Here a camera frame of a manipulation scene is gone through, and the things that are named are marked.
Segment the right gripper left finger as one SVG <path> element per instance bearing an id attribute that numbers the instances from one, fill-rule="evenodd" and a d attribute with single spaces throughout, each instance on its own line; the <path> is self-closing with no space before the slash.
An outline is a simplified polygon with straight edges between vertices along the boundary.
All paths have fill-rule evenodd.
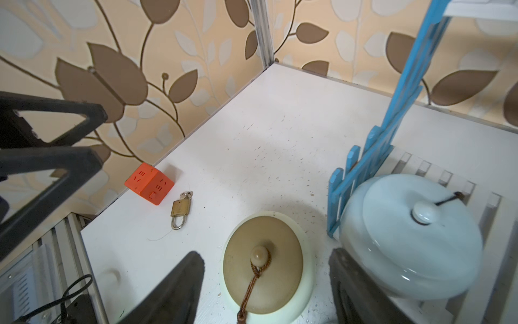
<path id="1" fill-rule="evenodd" d="M 121 323 L 193 323 L 205 274 L 205 262 L 189 252 Z"/>

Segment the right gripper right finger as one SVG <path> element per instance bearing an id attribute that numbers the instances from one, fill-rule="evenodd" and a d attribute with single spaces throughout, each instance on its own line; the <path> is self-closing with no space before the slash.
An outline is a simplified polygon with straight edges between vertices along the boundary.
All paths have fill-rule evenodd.
<path id="1" fill-rule="evenodd" d="M 411 323 L 344 249 L 329 257 L 330 286 L 339 323 Z"/>

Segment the blue white wooden shelf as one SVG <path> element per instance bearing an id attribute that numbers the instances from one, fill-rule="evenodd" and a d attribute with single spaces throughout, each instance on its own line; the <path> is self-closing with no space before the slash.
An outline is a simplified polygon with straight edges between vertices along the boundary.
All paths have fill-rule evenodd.
<path id="1" fill-rule="evenodd" d="M 409 170 L 429 163 L 429 178 L 439 179 L 450 171 L 450 187 L 472 185 L 468 208 L 487 232 L 482 272 L 454 314 L 443 299 L 429 302 L 425 310 L 416 302 L 401 302 L 401 306 L 418 323 L 516 323 L 517 134 L 503 128 L 491 130 L 488 123 L 477 124 L 473 117 L 456 120 L 436 108 L 420 109 L 415 102 L 420 87 L 413 79 L 431 61 L 454 17 L 516 22 L 517 4 L 430 4 L 382 126 L 372 128 L 363 147 L 352 147 L 345 168 L 330 177 L 326 230 L 331 238 L 338 238 L 341 215 L 356 187 L 395 170 L 404 155 L 410 156 Z"/>

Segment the cream jar with tassel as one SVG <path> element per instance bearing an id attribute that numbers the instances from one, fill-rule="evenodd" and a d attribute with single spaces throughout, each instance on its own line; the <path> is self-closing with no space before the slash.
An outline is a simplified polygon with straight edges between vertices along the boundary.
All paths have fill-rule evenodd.
<path id="1" fill-rule="evenodd" d="M 293 323 L 310 302 L 315 280 L 309 237 L 282 213 L 251 215 L 225 244 L 222 289 L 237 323 Z"/>

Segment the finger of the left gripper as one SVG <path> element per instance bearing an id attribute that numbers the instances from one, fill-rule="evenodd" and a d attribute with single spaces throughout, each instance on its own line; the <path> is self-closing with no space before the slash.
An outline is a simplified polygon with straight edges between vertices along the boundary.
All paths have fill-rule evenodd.
<path id="1" fill-rule="evenodd" d="M 108 119 L 102 105 L 1 92 L 1 147 L 72 146 Z"/>
<path id="2" fill-rule="evenodd" d="M 1 223 L 1 258 L 5 259 L 55 209 L 103 167 L 90 147 L 11 148 L 1 151 L 1 177 L 44 170 L 66 173 Z"/>

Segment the white-blue ceramic jar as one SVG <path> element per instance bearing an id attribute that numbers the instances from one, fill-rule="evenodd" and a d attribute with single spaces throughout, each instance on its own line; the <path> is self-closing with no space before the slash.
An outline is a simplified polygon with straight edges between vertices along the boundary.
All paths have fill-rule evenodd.
<path id="1" fill-rule="evenodd" d="M 361 184 L 342 213 L 339 239 L 376 284 L 411 300 L 458 296 L 482 267 L 472 212 L 453 192 L 417 175 Z"/>

